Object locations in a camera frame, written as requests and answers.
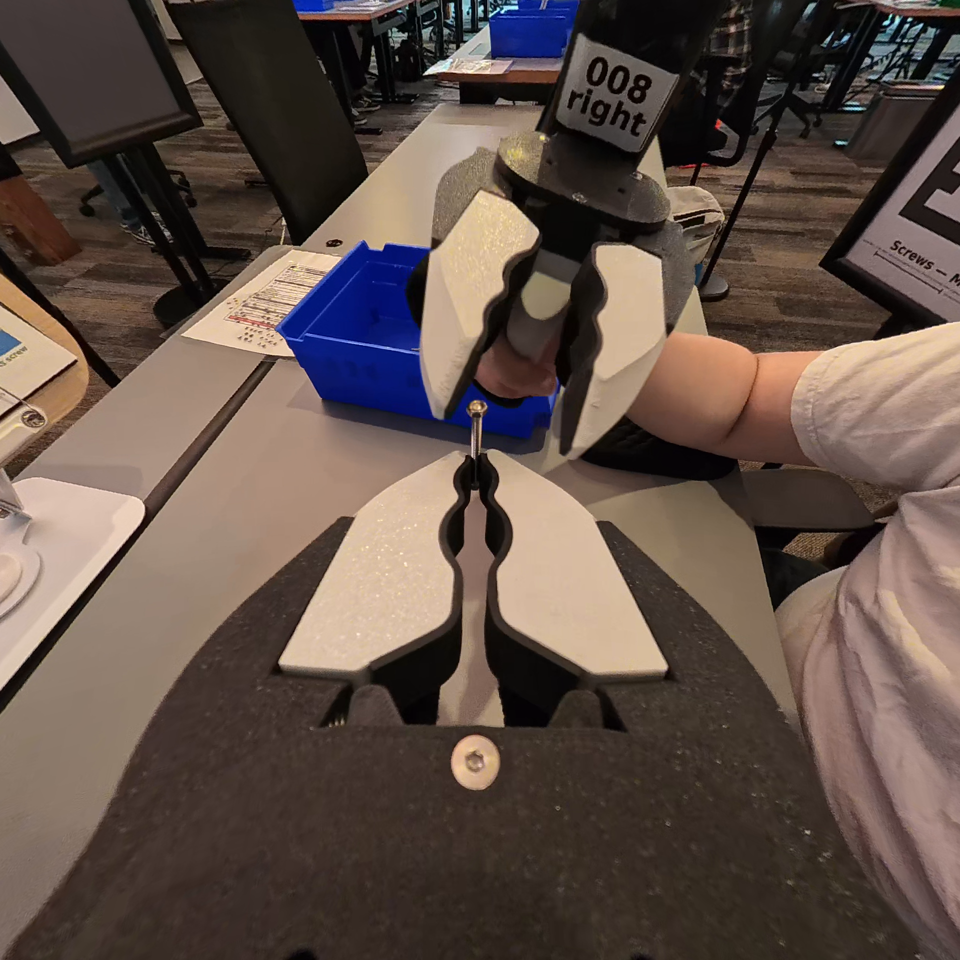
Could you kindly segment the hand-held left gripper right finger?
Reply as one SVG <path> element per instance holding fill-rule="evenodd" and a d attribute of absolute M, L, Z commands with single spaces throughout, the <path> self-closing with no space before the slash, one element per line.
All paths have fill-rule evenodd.
<path fill-rule="evenodd" d="M 581 686 L 666 678 L 665 655 L 591 512 L 499 450 L 480 458 L 490 625 Z"/>

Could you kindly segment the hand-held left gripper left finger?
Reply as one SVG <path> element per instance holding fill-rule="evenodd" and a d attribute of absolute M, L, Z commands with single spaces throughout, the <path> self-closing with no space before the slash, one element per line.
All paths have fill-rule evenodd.
<path fill-rule="evenodd" d="M 447 454 L 358 510 L 280 671 L 363 684 L 453 625 L 462 576 L 442 532 L 466 506 L 471 468 L 464 453 Z"/>

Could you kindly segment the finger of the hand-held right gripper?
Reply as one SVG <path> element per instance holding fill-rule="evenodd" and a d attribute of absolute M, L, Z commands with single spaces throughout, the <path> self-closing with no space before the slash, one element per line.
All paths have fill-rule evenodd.
<path fill-rule="evenodd" d="M 429 254 L 419 366 L 432 416 L 452 416 L 509 317 L 542 244 L 510 199 L 479 191 Z"/>
<path fill-rule="evenodd" d="M 577 459 L 637 399 L 666 342 L 662 262 L 618 243 L 595 244 L 571 286 L 558 371 L 558 449 Z"/>

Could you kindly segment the steel bolt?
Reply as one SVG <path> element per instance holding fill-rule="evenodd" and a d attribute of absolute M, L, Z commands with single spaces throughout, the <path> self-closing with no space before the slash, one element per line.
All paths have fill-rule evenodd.
<path fill-rule="evenodd" d="M 471 488 L 479 490 L 481 478 L 481 458 L 483 454 L 483 422 L 488 411 L 485 400 L 474 399 L 466 407 L 470 418 L 470 458 L 472 461 Z"/>

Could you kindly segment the person's right hand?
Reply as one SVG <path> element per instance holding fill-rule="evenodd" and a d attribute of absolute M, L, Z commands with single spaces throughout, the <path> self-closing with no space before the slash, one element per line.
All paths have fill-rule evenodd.
<path fill-rule="evenodd" d="M 553 394 L 557 385 L 556 358 L 560 336 L 552 337 L 537 359 L 518 353 L 502 333 L 479 360 L 474 380 L 496 398 L 522 401 Z"/>

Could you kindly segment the black pole stand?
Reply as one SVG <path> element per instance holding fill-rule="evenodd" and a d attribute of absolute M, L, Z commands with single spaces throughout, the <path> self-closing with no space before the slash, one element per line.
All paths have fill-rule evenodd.
<path fill-rule="evenodd" d="M 786 102 L 793 90 L 790 79 L 793 70 L 791 54 L 784 54 L 786 46 L 790 43 L 788 36 L 791 30 L 792 28 L 788 27 L 782 36 L 760 48 L 743 86 L 721 113 L 720 119 L 724 123 L 725 130 L 735 135 L 736 142 L 732 153 L 712 151 L 706 156 L 712 166 L 722 168 L 736 166 L 745 156 L 751 137 L 759 131 L 762 121 L 769 120 L 769 125 L 753 155 L 750 170 L 739 188 L 731 210 L 726 215 L 724 225 L 713 244 L 712 252 L 698 282 L 703 303 L 720 302 L 730 293 L 730 285 L 719 273 L 717 265 L 757 180 L 762 163 L 777 141 L 778 128 L 786 112 Z M 780 94 L 762 100 L 762 91 L 771 73 L 785 79 L 786 88 Z"/>

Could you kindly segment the white bag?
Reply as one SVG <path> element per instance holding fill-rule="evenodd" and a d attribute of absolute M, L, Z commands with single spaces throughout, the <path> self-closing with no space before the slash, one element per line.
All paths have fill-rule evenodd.
<path fill-rule="evenodd" d="M 679 224 L 685 246 L 695 265 L 705 262 L 725 224 L 717 198 L 697 185 L 666 188 L 672 219 Z"/>

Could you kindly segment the black mesh office chair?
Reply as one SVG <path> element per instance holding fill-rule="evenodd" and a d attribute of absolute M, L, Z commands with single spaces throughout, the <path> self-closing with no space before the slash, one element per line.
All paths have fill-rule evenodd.
<path fill-rule="evenodd" d="M 761 48 L 785 34 L 788 27 L 792 28 L 790 43 L 783 54 L 791 55 L 793 79 L 797 59 L 803 57 L 806 29 L 800 25 L 808 6 L 810 2 L 802 1 L 753 2 L 750 63 L 709 55 L 711 31 L 658 135 L 664 167 L 693 166 L 705 163 L 711 152 L 733 152 L 736 136 L 725 129 L 722 112 L 743 87 Z"/>

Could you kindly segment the black high-back chair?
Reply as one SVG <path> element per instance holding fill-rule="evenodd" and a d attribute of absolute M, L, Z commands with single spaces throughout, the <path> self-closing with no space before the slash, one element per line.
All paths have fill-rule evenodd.
<path fill-rule="evenodd" d="M 174 26 L 303 244 L 368 175 L 290 1 L 166 2 Z"/>

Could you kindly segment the framed marker sign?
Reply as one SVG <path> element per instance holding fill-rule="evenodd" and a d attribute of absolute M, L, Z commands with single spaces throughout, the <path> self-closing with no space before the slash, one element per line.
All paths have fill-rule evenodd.
<path fill-rule="evenodd" d="M 876 339 L 958 322 L 958 72 L 893 156 L 821 267 L 890 313 Z"/>

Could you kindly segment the operator in white shirt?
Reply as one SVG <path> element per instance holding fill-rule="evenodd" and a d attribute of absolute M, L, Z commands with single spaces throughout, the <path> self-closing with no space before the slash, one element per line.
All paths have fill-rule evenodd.
<path fill-rule="evenodd" d="M 924 957 L 959 954 L 959 339 L 827 351 L 791 423 L 816 466 L 898 492 L 884 530 L 775 617 L 847 846 Z"/>

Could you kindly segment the white document stand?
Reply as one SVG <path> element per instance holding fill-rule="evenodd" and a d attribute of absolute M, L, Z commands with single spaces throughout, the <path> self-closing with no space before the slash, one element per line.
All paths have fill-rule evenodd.
<path fill-rule="evenodd" d="M 1 470 L 1 687 L 6 687 L 146 517 L 124 493 Z"/>

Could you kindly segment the wooden backing board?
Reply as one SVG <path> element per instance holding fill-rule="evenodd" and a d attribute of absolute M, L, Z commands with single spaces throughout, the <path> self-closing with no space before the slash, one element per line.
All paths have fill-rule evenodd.
<path fill-rule="evenodd" d="M 29 399 L 1 414 L 2 463 L 6 464 L 79 405 L 89 388 L 90 369 L 78 342 L 67 329 L 6 277 L 1 278 L 2 306 L 77 358 L 75 364 Z"/>

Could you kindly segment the black framed easel board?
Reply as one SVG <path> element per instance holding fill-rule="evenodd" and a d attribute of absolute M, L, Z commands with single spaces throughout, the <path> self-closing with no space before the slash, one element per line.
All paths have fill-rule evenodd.
<path fill-rule="evenodd" d="M 175 329 L 227 285 L 157 143 L 203 121 L 151 2 L 3 1 L 2 78 L 68 169 L 102 162 L 136 210 L 176 285 L 153 313 Z"/>

